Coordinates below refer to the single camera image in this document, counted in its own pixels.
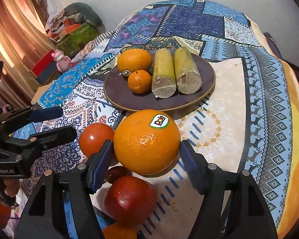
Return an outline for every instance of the orange curtain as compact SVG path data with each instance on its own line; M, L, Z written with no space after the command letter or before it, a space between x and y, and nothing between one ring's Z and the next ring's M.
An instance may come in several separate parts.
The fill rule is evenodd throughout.
M51 49L31 0L0 0L0 106L30 105L38 88L30 70Z

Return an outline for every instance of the patchwork tablecloth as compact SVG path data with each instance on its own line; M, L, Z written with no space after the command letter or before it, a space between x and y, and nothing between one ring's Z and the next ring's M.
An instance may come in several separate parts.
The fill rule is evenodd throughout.
M77 65L39 100L42 108L62 106L64 115L39 127L30 124L15 136L26 139L39 128L45 131L69 124L79 136L94 122L116 128L129 113L109 103L103 82L119 55L131 48L180 46L208 60L216 73L212 94L191 107L170 113L182 139L188 139L196 152L224 170L249 170L278 227L285 208L293 149L284 68L261 46L243 13L218 3L163 1L126 17L114 32L99 36L90 53L80 55ZM47 169L67 171L85 160L78 139L45 151L32 167L33 176L23 181L24 190L30 194ZM167 174L143 179L157 189L158 202L153 214L137 227L139 233L155 239L187 238L203 197L192 189L181 160L175 161ZM99 216L106 220L103 198L108 188L109 184L104 184L91 197Z

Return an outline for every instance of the pink pig figurine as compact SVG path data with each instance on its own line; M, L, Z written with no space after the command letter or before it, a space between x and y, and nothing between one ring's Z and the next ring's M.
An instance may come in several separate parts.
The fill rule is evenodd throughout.
M70 69L71 59L64 55L63 51L55 50L51 55L53 56L54 61L56 61L56 66L61 73L65 73Z

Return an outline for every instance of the brown plate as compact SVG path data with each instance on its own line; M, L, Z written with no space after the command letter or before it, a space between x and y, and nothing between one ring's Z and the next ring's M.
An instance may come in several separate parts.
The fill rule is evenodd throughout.
M153 63L156 51L157 50L149 51L152 56L151 73L153 72ZM173 55L175 49L169 49L169 51ZM144 109L169 112L185 108L206 97L206 95L215 87L216 80L214 69L206 60L194 54L192 54L192 57L203 80L201 88L194 94L185 95L176 90L174 95L167 99L155 98L152 91L140 95L134 94L128 88L127 78L124 78L118 71L117 66L115 66L105 78L105 96L111 104L129 112L137 112Z

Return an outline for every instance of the metal screw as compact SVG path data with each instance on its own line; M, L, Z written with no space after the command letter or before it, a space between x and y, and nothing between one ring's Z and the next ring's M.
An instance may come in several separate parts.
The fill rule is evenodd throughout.
M49 175L51 175L52 174L52 170L46 170L45 172L44 172L44 175L45 176L49 176Z
M215 170L217 168L216 164L208 164L208 168L211 170Z
M86 164L79 164L79 165L77 166L77 168L78 168L79 170L83 170L83 169L85 169L85 167L86 167Z
M241 173L245 176L249 176L250 172L248 170L242 170Z
M16 160L17 160L17 161L21 161L21 160L22 160L22 156L21 156L21 155L17 155L17 156L16 156Z

